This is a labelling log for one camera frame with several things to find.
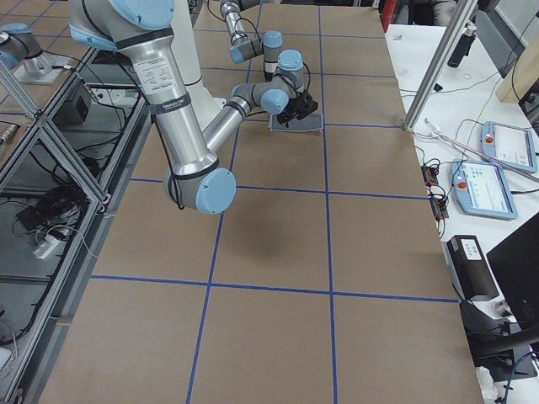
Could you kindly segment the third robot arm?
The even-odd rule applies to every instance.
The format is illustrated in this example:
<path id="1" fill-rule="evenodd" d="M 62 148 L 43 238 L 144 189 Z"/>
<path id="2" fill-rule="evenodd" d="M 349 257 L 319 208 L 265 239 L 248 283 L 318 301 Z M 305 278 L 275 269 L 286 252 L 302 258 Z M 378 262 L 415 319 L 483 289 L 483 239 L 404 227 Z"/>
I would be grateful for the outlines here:
<path id="1" fill-rule="evenodd" d="M 52 84 L 61 74 L 62 66 L 42 49 L 28 25 L 5 24 L 1 27 L 1 63 L 15 78 L 25 84 Z"/>

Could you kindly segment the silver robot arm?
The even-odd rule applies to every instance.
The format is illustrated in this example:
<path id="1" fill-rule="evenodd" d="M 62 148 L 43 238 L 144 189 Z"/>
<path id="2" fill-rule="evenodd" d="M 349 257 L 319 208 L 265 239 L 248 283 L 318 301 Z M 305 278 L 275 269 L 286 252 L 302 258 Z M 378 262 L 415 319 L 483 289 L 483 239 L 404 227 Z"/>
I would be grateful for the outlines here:
<path id="1" fill-rule="evenodd" d="M 232 60 L 264 59 L 264 80 L 237 85 L 217 103 L 201 82 L 191 18 L 181 1 L 72 1 L 70 30 L 82 44 L 126 56 L 134 67 L 151 116 L 169 151 L 165 189 L 179 208 L 222 213 L 236 193 L 234 175 L 217 153 L 256 108 L 281 125 L 314 113 L 317 102 L 304 80 L 297 50 L 282 46 L 281 34 L 249 37 L 242 11 L 250 1 L 219 4 L 231 40 Z"/>
<path id="2" fill-rule="evenodd" d="M 269 82 L 276 73 L 278 56 L 283 51 L 283 38 L 282 33 L 276 30 L 260 35 L 256 26 L 241 15 L 242 11 L 259 4 L 260 1 L 220 1 L 219 10 L 230 36 L 229 55 L 232 61 L 240 64 L 262 56 L 264 79 Z"/>

